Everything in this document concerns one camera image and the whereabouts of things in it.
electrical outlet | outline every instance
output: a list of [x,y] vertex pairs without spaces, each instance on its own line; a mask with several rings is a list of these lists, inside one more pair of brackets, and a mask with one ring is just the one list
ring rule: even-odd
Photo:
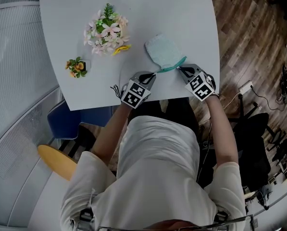
[[251,89],[251,86],[253,86],[252,81],[248,81],[245,85],[239,88],[240,94],[244,95],[247,91]]

white cable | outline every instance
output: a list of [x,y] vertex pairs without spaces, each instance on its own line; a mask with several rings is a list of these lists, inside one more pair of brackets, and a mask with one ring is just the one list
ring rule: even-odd
[[[239,94],[240,94],[240,92],[237,93],[237,94],[234,96],[234,98],[232,98],[232,100],[230,101],[230,103],[228,103],[228,104],[224,107],[224,110],[226,109],[226,107],[228,107],[228,106],[233,102],[233,100],[234,100],[234,99],[236,98],[236,96],[238,96]],[[201,123],[199,124],[199,126],[201,126],[202,124],[208,122],[209,120],[210,120],[210,118],[209,118],[208,120],[206,120],[206,121],[201,122]]]

tabletop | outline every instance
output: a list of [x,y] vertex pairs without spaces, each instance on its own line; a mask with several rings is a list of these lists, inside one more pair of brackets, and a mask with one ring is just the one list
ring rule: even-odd
[[[91,54],[83,44],[86,24],[106,3],[128,20],[132,47],[116,56]],[[40,0],[45,41],[50,60],[70,110],[119,105],[110,88],[123,86],[139,71],[160,69],[144,43],[163,33],[172,39],[186,64],[197,64],[212,75],[219,92],[219,45],[212,0]],[[85,77],[72,78],[66,61],[81,56],[91,62]],[[179,72],[158,74],[148,101],[190,97]]]

wooden floor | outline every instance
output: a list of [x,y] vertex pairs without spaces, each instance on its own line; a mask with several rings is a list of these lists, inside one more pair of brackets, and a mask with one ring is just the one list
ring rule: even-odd
[[[272,108],[279,106],[275,100],[279,91],[281,66],[287,65],[287,21],[277,5],[269,5],[268,0],[212,0],[216,15],[220,51],[220,100],[226,106],[238,93],[238,88],[251,80],[256,92],[265,96]],[[287,132],[287,105],[283,112],[271,111],[266,100],[258,98],[252,91],[243,97],[245,113],[253,102],[262,107],[260,112],[269,114],[269,126]],[[191,99],[191,106],[199,123],[209,118],[205,103]],[[239,100],[236,98],[225,112],[228,117],[238,117]],[[264,134],[268,147],[270,135]],[[274,174],[278,171],[271,162],[275,150],[267,152]],[[112,160],[115,166],[117,155]]]

light blue cloth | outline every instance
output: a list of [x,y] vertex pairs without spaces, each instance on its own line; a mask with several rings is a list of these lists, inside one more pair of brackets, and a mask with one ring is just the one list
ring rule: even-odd
[[162,68],[158,73],[168,72],[181,66],[187,58],[164,34],[159,34],[147,41],[145,48],[151,59]]

